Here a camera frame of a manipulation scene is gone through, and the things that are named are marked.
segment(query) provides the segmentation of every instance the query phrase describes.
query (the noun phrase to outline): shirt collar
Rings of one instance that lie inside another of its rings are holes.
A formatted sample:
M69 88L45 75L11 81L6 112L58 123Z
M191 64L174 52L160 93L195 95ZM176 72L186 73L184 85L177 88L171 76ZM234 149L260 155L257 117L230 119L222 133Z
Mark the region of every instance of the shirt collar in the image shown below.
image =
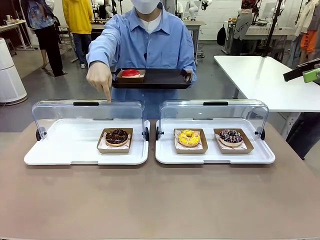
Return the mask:
M170 34L170 26L169 26L169 13L165 10L164 5L159 2L157 8L161 8L161 21L159 26L155 29L155 32L159 31L160 29L163 30L165 33ZM130 31L135 29L136 27L140 26L143 28L140 18L136 12L135 7L129 13L129 23L130 23Z

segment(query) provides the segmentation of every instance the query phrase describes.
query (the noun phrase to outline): red frosting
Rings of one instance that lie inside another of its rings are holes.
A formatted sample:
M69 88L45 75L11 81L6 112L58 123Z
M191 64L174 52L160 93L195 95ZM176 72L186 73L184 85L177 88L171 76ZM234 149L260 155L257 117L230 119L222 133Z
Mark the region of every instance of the red frosting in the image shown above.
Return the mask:
M122 72L122 77L133 77L140 75L140 72L135 69L127 69Z

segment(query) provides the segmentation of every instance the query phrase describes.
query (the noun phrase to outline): blue shirt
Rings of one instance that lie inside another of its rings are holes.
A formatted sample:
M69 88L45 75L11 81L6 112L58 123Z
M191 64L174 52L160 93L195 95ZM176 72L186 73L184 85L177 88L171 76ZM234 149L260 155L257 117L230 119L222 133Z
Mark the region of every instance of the blue shirt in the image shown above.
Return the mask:
M36 1L29 1L28 20L30 27L33 29L44 29L54 24L51 16L44 16L40 11L39 3Z
M193 72L192 82L197 79L191 35L184 23L163 6L160 24L151 34L143 28L135 8L124 15L116 14L105 24L102 34L91 42L86 59L88 64L101 61L108 66L115 65L116 69L189 69ZM141 101L145 104L145 117L158 119L159 105L178 99L178 91L113 88L111 97Z

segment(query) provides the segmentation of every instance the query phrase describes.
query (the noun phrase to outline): cardboard box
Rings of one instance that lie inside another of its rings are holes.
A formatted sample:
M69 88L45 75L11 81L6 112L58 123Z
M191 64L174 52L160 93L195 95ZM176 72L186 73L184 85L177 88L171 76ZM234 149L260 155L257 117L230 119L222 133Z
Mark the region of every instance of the cardboard box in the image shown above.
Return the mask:
M202 128L188 128L188 130L192 130L195 132L200 132L200 139L201 139L201 144L202 144L202 149L193 149L193 147L187 147L184 146L186 149L178 149L176 147L176 138L175 138L175 132L176 131L183 131L186 130L187 128L175 128L173 129L173 137L174 137L174 147L176 150L177 154L204 154L208 150L208 143L206 140L206 136L204 133L204 130Z
M214 128L213 129L213 133L214 133L213 135L216 139L216 142L217 142L222 154L248 154L254 149L254 146L252 145L249 138L247 137L247 135L245 134L245 132L241 128L228 128L228 129L236 130L237 132L239 132L242 135L242 137L243 137L242 144L245 144L246 149L234 149L231 146L224 145L220 141L220 137L219 137L220 132L224 129L226 129L226 128Z
M110 131L114 131L116 129L122 129L122 130L126 131L128 133L128 135L130 135L130 139L125 144L128 147L125 148L125 149L121 148L122 146L110 146L109 149L101 148L99 145L100 145L101 141L105 141L104 133L107 133L107 132L110 132ZM130 151L133 135L134 135L134 129L133 128L105 128L105 129L103 129L103 131L102 131L102 133L100 135L100 138L99 138L99 141L98 141L98 143L96 145L96 148L102 154L128 154L129 151Z
M136 69L140 72L140 77L122 77L122 72L125 69L121 70L117 76L116 76L116 81L118 83L127 83L127 84L140 84L144 82L144 78L146 75L146 70L145 69Z

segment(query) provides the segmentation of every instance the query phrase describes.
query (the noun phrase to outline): black tray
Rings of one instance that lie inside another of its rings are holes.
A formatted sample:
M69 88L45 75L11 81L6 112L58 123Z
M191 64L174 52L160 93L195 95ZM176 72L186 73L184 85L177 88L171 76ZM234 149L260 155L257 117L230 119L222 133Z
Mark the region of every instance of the black tray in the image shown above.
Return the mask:
M185 80L187 75L188 73L183 69L146 68L143 82L127 83L113 80L112 86L116 89L187 89L191 85L191 81Z

